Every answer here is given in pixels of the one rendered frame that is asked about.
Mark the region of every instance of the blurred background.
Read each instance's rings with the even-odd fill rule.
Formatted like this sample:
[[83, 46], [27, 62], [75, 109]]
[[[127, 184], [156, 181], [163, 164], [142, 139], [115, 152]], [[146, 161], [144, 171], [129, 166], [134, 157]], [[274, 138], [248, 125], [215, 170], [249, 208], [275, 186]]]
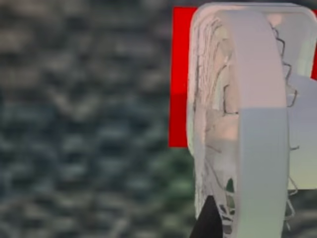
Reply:
[[[189, 237], [193, 160], [167, 146], [171, 19], [205, 2], [0, 0], [0, 238]], [[316, 238], [317, 192], [293, 202], [284, 236]]]

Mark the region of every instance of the red sign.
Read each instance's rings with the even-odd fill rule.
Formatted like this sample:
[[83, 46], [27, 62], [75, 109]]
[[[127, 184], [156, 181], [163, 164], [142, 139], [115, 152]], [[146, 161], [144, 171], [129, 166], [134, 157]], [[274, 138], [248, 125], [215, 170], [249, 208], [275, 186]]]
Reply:
[[[173, 9], [172, 67], [169, 108], [169, 147], [187, 147], [186, 107], [190, 23], [197, 7]], [[312, 78], [317, 79], [317, 50]]]

